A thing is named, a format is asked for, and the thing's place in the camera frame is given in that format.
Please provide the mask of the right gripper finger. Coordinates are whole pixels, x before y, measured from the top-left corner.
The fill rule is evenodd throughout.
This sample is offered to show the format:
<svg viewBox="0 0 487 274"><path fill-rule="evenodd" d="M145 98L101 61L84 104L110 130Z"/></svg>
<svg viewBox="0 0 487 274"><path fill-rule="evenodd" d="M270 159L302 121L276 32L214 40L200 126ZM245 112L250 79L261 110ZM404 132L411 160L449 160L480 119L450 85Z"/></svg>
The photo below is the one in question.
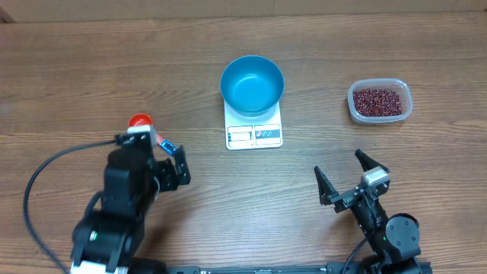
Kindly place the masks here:
<svg viewBox="0 0 487 274"><path fill-rule="evenodd" d="M339 195L338 192L318 166L314 168L314 173L319 189L320 204L324 206L332 205L333 199Z"/></svg>
<svg viewBox="0 0 487 274"><path fill-rule="evenodd" d="M367 156L361 149L357 149L355 151L355 157L358 159L363 171L369 171L376 167L381 167L387 173L389 172L387 167Z"/></svg>

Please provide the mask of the red scoop with blue handle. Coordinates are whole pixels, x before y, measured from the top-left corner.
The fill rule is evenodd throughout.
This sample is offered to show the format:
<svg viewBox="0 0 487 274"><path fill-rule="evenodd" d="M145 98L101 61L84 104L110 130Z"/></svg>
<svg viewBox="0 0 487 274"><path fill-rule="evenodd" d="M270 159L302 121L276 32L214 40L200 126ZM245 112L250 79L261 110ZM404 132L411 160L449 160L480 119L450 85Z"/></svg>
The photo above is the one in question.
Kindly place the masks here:
<svg viewBox="0 0 487 274"><path fill-rule="evenodd" d="M129 119L127 133L136 134L145 132L147 132L150 136L152 147L159 146L170 156L174 156L176 154L177 147L157 133L157 130L153 126L153 121L148 114L137 113L133 115Z"/></svg>

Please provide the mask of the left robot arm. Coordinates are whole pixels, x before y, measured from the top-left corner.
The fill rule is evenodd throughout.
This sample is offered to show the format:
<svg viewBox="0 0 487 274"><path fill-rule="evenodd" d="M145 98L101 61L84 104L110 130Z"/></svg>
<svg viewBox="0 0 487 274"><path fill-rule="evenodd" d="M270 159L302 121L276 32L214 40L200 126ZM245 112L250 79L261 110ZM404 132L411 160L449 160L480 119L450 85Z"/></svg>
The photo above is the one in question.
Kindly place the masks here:
<svg viewBox="0 0 487 274"><path fill-rule="evenodd" d="M72 273L166 273L166 264L135 255L145 236L145 219L160 193L191 181L186 153L149 133L121 134L96 193L72 234ZM160 144L170 157L159 161Z"/></svg>

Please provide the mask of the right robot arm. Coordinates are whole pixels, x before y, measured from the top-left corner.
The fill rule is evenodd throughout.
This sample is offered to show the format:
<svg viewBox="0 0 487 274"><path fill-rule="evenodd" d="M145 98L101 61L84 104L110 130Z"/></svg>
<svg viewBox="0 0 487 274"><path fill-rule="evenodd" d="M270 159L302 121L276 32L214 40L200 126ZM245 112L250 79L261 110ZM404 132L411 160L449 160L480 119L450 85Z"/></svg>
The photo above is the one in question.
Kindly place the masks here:
<svg viewBox="0 0 487 274"><path fill-rule="evenodd" d="M358 185L339 193L319 167L314 168L320 203L333 206L335 212L350 210L355 216L364 240L343 262L329 262L328 273L411 273L432 272L429 262L421 263L419 222L412 215L388 216L379 197L389 190L390 170L367 156L362 150L355 157L363 169Z"/></svg>

